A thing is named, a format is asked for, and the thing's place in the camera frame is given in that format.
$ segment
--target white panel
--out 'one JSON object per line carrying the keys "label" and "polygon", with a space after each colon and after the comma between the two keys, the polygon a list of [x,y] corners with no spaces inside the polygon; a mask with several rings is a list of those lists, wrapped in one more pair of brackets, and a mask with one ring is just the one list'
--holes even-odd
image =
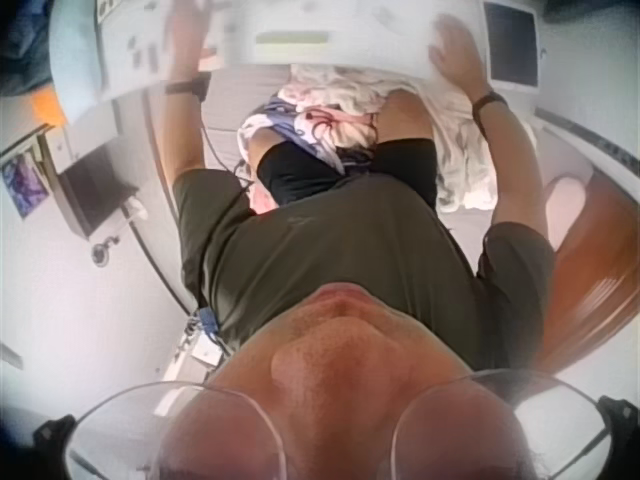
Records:
{"label": "white panel", "polygon": [[107,102],[92,108],[65,130],[71,154],[75,161],[80,160],[118,136],[113,105]]}
{"label": "white panel", "polygon": [[61,174],[75,162],[65,130],[63,127],[56,127],[49,130],[44,136],[47,139],[53,166],[56,172]]}

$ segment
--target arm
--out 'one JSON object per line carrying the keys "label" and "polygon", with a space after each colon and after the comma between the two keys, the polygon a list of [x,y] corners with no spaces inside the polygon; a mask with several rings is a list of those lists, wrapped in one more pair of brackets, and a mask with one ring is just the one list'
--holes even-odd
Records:
{"label": "arm", "polygon": [[[459,20],[443,17],[437,24],[444,48],[430,47],[438,70],[475,103],[491,91],[473,36]],[[498,179],[498,205],[493,224],[524,224],[547,237],[542,180],[535,151],[524,128],[501,103],[480,111]]]}
{"label": "arm", "polygon": [[[198,75],[200,52],[211,18],[211,2],[204,9],[194,0],[177,0],[169,18],[176,52],[169,83],[188,82]],[[167,183],[190,170],[205,168],[200,125],[200,102],[190,93],[167,95],[162,167]]]}

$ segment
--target wall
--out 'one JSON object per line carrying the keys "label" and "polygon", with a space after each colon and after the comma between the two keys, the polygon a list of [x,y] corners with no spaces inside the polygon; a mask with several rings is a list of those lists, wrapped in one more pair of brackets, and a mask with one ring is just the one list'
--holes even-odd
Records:
{"label": "wall", "polygon": [[0,97],[0,152],[40,125],[28,97]]}
{"label": "wall", "polygon": [[[2,363],[2,406],[26,417],[77,416],[160,380],[186,318],[131,231],[99,269],[91,244],[71,233],[53,199],[23,221],[0,190],[0,337],[24,362],[23,371]],[[123,222],[114,216],[96,240]]]}
{"label": "wall", "polygon": [[539,106],[638,156],[638,10],[617,6],[541,26],[547,50]]}

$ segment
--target white sheet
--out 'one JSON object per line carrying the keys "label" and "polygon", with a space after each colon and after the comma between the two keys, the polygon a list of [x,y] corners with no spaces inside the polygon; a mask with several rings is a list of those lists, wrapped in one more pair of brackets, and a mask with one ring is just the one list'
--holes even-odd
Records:
{"label": "white sheet", "polygon": [[[473,121],[470,102],[452,86],[380,71],[293,65],[291,81],[279,96],[299,110],[339,105],[346,113],[363,115],[378,112],[388,94],[399,88],[418,93],[433,117],[440,171],[438,210],[493,210],[497,185],[489,148]],[[535,145],[532,129],[525,127]],[[239,141],[248,141],[243,129]],[[246,157],[246,149],[241,150]]]}

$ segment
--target black strap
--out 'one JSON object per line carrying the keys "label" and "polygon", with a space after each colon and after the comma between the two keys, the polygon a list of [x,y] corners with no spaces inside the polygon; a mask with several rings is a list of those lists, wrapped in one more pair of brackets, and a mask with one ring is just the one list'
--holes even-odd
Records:
{"label": "black strap", "polygon": [[211,74],[204,73],[188,82],[178,82],[167,85],[165,87],[165,93],[167,95],[190,93],[198,97],[200,103],[204,103],[204,101],[207,99],[210,80]]}
{"label": "black strap", "polygon": [[493,102],[500,102],[504,103],[507,107],[509,106],[504,97],[494,91],[489,92],[487,95],[473,104],[473,120],[476,122],[476,125],[478,125],[478,128],[480,129],[480,132],[485,139],[487,138],[487,132],[485,131],[484,126],[482,125],[482,121],[480,120],[480,111]]}

